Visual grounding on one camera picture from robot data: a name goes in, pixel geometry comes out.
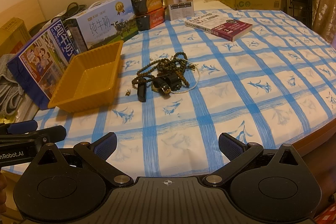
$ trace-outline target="triangular cutout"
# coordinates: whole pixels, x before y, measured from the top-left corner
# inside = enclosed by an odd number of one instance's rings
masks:
[[[282,154],[282,157],[279,161],[281,164],[290,164],[290,165],[298,165],[296,162],[292,152],[290,150],[285,150],[285,152]]]
[[[39,165],[42,164],[52,164],[57,162],[57,159],[54,153],[51,150],[47,150],[39,161]]]

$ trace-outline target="yellow basket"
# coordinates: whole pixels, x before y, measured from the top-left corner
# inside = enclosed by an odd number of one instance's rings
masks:
[[[79,112],[113,102],[123,41],[76,55],[48,104]]]

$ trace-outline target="gray cloth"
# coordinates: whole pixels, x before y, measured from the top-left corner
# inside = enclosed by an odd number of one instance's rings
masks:
[[[14,54],[4,54],[0,57],[0,117],[13,115],[23,99],[22,87],[7,68],[7,62],[13,56]]]

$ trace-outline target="tablecloth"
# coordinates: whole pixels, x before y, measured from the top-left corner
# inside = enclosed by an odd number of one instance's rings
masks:
[[[39,111],[39,128],[63,125],[68,135],[58,147],[93,142],[115,132],[109,163],[137,176],[187,176],[212,172],[228,159],[218,136],[228,132],[265,148],[294,143],[321,128],[336,113],[336,54],[318,34],[281,11],[200,10],[253,24],[235,42],[165,21],[124,43],[113,105],[81,113],[58,108]],[[147,88],[137,100],[131,80],[150,58],[183,51],[201,79],[188,93],[166,98]],[[194,85],[197,72],[185,77]],[[127,89],[131,95],[125,96]],[[28,164],[4,168],[22,173]]]

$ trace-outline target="hand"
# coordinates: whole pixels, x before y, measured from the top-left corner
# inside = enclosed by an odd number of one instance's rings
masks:
[[[0,173],[0,213],[6,212],[6,192],[5,188],[7,186],[7,180],[6,177]]]

